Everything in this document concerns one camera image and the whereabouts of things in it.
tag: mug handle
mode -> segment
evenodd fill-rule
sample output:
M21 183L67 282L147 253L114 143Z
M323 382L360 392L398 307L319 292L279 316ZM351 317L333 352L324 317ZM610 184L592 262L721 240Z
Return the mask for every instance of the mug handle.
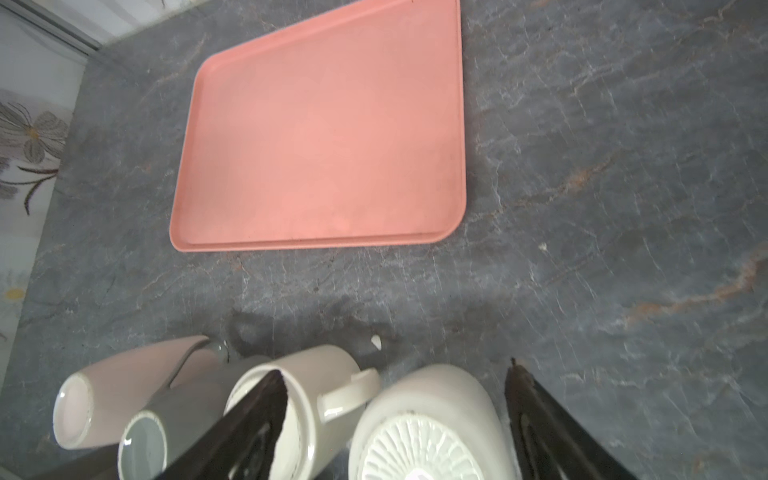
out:
M367 369L352 375L349 383L317 398L320 421L328 423L365 405L381 389L382 381L376 369Z
M202 339L201 341L193 344L189 349L187 349L186 352L179 358L179 361L176 363L176 366L174 369L170 372L170 375L167 379L165 379L165 382L163 382L163 385L157 389L157 391L154 393L154 396L160 395L161 392L170 389L170 384L174 382L176 377L179 375L179 372L181 369L183 369L184 364L187 363L187 360L192 356L193 353L195 353L197 350L202 349L209 349L213 350L216 353L223 353L223 363L229 362L229 351L227 349L227 346L224 345L222 342L219 342L218 340L212 340L212 339Z

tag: plastic tray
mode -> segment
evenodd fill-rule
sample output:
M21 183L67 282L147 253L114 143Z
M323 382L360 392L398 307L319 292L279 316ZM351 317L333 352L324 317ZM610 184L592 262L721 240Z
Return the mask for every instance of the plastic tray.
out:
M458 0L362 0L197 72L178 250L429 243L465 204Z

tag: gray marble countertop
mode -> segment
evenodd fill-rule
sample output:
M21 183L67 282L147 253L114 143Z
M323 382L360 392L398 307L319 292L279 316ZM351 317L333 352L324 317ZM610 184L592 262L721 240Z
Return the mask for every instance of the gray marble countertop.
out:
M51 434L70 373L208 333L242 356L335 343L387 384L450 362L503 416L516 356L640 478L768 477L768 3L464 0L453 235L178 253L197 68L342 3L213 0L89 62L0 396L0 463L30 475L77 455ZM321 476L345 477L346 454Z

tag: flower pattern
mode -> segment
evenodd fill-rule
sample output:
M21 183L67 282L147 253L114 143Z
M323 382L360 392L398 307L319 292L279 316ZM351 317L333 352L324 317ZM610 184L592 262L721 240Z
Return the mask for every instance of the flower pattern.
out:
M7 270L0 275L0 319L22 314L22 304L29 284L29 272ZM8 341L12 332L5 321L0 321L0 343Z
M34 120L29 110L22 104L15 102L0 102L0 147L18 147L19 157L0 157L0 177L8 171L14 161L22 165L16 165L16 173L24 172L21 181L10 181L0 178L0 200L13 200L20 187L30 185L24 198L24 209L30 214L29 202L35 192L47 180L56 178L58 168L38 167L45 155L53 161L61 158L64 151L64 143L67 138L69 126L62 119L44 111Z
M32 120L24 105L0 103L0 145L23 147L24 157L30 164L40 164L45 152L61 158L67 131L67 124L50 111Z

